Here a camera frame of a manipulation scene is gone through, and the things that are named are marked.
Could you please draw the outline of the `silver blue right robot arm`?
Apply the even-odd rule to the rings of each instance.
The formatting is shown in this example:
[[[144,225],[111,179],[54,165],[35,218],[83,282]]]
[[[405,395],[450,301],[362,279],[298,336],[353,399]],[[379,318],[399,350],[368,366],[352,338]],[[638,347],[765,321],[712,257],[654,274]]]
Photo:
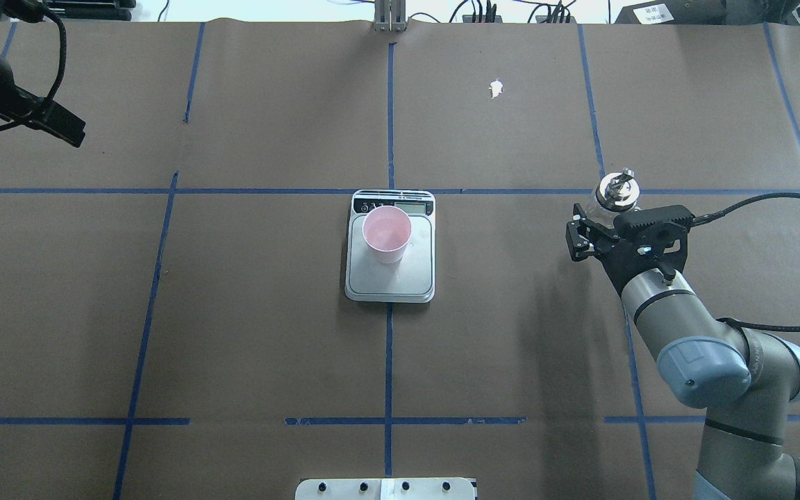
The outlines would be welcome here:
[[[398,190],[394,176],[394,102],[387,98],[386,190],[353,194],[347,222],[344,288],[347,296],[370,300],[386,310],[385,407],[383,417],[305,417],[288,425],[381,425],[383,478],[305,478],[298,499],[476,498],[475,478],[448,474],[406,478],[392,469],[397,425],[518,425],[521,417],[397,417],[393,413],[394,310],[417,303],[399,294],[404,275],[426,273],[435,285],[434,199],[423,191]],[[724,217],[729,208],[695,217],[682,206],[624,215],[608,212],[616,196],[635,192],[628,169],[609,174],[590,191],[596,209],[578,203],[565,224],[572,260],[599,259],[617,288],[626,332],[638,327],[651,348],[658,373],[686,406],[707,411],[703,446],[695,474],[695,499],[800,499],[800,458],[782,452],[784,418],[800,401],[800,347],[780,337],[793,327],[753,325],[708,311],[685,280],[687,234]],[[616,221],[610,228],[604,219]]]

